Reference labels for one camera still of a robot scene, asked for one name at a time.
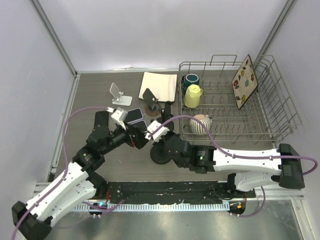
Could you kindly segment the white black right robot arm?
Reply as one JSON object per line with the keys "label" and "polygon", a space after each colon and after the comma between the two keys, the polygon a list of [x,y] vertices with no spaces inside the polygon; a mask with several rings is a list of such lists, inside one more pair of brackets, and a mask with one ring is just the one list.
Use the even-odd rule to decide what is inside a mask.
{"label": "white black right robot arm", "polygon": [[172,131],[157,132],[150,139],[154,141],[161,157],[158,164],[173,161],[179,168],[187,168],[197,174],[231,171],[227,176],[226,193],[233,198],[256,187],[278,184],[285,189],[303,189],[304,175],[299,155],[285,143],[267,150],[232,150],[209,145],[192,145]]}

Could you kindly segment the black phone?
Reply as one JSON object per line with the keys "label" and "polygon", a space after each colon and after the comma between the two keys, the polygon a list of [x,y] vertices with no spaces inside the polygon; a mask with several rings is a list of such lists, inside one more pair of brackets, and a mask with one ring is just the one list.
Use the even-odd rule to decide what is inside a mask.
{"label": "black phone", "polygon": [[109,112],[97,111],[95,113],[94,127],[91,136],[95,140],[110,136]]}

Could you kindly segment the black phone stand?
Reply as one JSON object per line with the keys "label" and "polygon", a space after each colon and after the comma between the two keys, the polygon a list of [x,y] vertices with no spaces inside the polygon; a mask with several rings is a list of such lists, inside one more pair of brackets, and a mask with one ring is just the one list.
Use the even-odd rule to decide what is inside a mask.
{"label": "black phone stand", "polygon": [[159,165],[167,164],[172,160],[166,150],[166,143],[164,141],[154,142],[152,144],[150,158]]}
{"label": "black phone stand", "polygon": [[[159,122],[161,124],[163,124],[164,122],[166,122],[167,120],[169,120],[170,118],[173,117],[172,112],[171,112],[171,105],[173,103],[170,101],[166,101],[164,103],[164,108],[161,109],[161,117],[159,118]],[[170,121],[169,123],[167,123],[165,125],[166,128],[168,128],[170,131],[174,130],[174,123],[172,121]]]}

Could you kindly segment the lilac case phone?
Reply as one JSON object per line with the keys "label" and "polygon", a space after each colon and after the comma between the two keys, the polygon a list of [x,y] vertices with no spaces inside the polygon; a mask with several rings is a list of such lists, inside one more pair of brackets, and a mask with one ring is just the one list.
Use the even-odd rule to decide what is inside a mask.
{"label": "lilac case phone", "polygon": [[144,120],[133,121],[127,124],[127,130],[131,135],[145,133],[147,131],[147,124]]}
{"label": "lilac case phone", "polygon": [[125,122],[128,124],[138,122],[144,118],[143,112],[140,108],[131,109],[125,117]]}

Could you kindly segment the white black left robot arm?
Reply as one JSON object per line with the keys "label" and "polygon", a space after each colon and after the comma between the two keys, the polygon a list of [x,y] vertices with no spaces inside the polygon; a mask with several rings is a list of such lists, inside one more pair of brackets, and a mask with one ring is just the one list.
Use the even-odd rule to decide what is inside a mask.
{"label": "white black left robot arm", "polygon": [[122,144],[143,148],[151,139],[150,130],[138,126],[117,126],[110,132],[106,125],[96,125],[65,170],[42,192],[28,202],[12,206],[15,231],[27,240],[45,239],[55,224],[79,203],[102,199],[107,181],[96,171],[105,162],[105,155]]}

